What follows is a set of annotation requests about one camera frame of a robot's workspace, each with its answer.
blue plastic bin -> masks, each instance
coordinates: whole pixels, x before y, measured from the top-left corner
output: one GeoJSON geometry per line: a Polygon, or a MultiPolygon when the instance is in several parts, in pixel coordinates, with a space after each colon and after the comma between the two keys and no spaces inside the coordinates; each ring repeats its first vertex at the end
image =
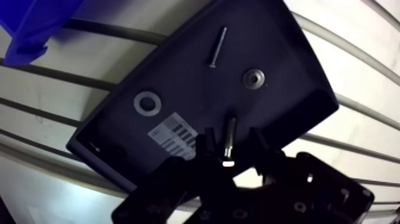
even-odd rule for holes
{"type": "Polygon", "coordinates": [[[11,35],[4,63],[29,64],[83,0],[0,0],[0,25],[11,35]]]}

flat washer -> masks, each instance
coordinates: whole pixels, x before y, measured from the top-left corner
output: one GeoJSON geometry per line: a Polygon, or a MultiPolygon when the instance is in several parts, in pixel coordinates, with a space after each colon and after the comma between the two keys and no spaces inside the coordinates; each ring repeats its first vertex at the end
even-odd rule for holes
{"type": "Polygon", "coordinates": [[[136,111],[146,117],[152,117],[157,115],[161,111],[161,107],[163,107],[163,104],[161,102],[161,99],[159,96],[153,92],[145,91],[137,94],[135,96],[135,99],[133,101],[133,105],[135,106],[136,111]],[[144,98],[150,98],[153,100],[155,106],[152,110],[145,110],[142,108],[140,105],[140,102],[144,98]]]}

metal washer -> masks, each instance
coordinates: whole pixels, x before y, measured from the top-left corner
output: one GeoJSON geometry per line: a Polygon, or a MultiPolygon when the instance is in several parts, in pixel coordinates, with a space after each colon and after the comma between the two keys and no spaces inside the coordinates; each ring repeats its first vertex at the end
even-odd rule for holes
{"type": "Polygon", "coordinates": [[[243,85],[247,89],[258,89],[263,86],[265,75],[260,69],[250,69],[243,75],[243,85]]]}
{"type": "Polygon", "coordinates": [[[161,107],[163,106],[161,99],[159,96],[153,92],[141,92],[135,96],[133,100],[133,105],[135,106],[136,111],[146,117],[152,117],[157,115],[161,111],[161,107]],[[150,98],[154,101],[154,109],[153,110],[144,110],[140,105],[140,101],[144,98],[150,98]]]}

black plastic part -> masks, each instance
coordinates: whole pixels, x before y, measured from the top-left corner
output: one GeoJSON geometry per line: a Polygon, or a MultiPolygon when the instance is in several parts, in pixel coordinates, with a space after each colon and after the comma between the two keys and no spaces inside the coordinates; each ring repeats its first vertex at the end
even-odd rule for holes
{"type": "Polygon", "coordinates": [[[282,148],[338,109],[336,98],[303,32],[282,0],[212,1],[169,37],[86,119],[67,148],[126,192],[171,155],[148,133],[173,113],[197,132],[234,113],[236,148],[250,127],[282,148]],[[210,68],[222,27],[227,33],[210,68]],[[265,84],[249,90],[243,74],[257,68],[265,84]],[[161,111],[144,117],[133,106],[142,91],[156,93],[161,111]]]}

barcode label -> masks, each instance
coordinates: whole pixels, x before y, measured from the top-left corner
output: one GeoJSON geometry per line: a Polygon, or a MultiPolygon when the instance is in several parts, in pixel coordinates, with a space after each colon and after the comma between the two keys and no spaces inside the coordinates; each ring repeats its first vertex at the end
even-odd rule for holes
{"type": "Polygon", "coordinates": [[[171,155],[191,160],[196,156],[197,132],[177,113],[173,113],[148,135],[171,155]]]}

